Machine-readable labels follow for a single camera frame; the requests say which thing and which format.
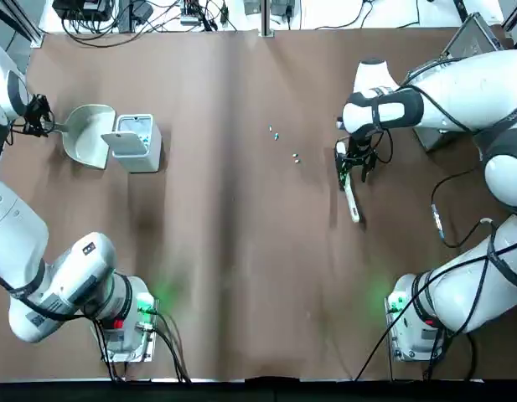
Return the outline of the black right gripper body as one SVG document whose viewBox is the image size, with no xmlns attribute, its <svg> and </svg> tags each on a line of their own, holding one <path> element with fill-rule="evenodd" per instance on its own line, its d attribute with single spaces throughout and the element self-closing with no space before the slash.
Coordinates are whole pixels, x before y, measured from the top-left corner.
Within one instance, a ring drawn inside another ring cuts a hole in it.
<svg viewBox="0 0 517 402">
<path fill-rule="evenodd" d="M 364 162 L 374 153 L 375 146 L 372 144 L 374 136 L 379 135 L 377 141 L 379 143 L 384 134 L 385 132 L 382 130 L 372 129 L 368 135 L 360 139 L 350 137 L 347 141 L 348 160 L 350 162 Z"/>
</svg>

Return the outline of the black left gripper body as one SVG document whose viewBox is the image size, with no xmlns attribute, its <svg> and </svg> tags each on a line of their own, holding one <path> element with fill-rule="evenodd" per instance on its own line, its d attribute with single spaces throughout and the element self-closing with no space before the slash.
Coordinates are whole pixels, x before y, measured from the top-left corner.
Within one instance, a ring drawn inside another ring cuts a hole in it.
<svg viewBox="0 0 517 402">
<path fill-rule="evenodd" d="M 41 116 L 43 115 L 42 111 L 42 100 L 43 96 L 41 94 L 33 95 L 31 101 L 26 106 L 26 111 L 24 114 L 25 123 L 29 126 L 39 126 Z"/>
</svg>

